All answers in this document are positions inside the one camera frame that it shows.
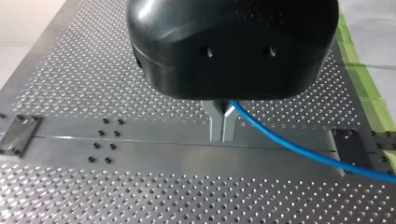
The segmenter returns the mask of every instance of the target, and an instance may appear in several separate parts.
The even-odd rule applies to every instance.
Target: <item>perforated metal plate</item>
[[[163,96],[143,78],[126,30],[125,4],[126,0],[82,1],[17,97],[14,111],[56,117],[206,121],[198,102]],[[338,65],[337,48],[333,46],[308,91],[283,101],[248,102],[247,109],[273,127],[358,127],[359,100],[349,89],[345,69]]]
[[[12,114],[45,118],[19,161],[0,156],[8,163],[0,168],[0,222],[394,222],[393,186],[341,176],[279,148],[241,119],[232,143],[211,143],[198,102],[160,95],[143,79],[125,3],[66,1],[1,90],[7,117],[0,134]],[[281,135],[330,157],[322,130],[368,133],[336,44],[310,90],[243,104]]]
[[[394,223],[390,186],[229,176],[0,170],[7,223]]]

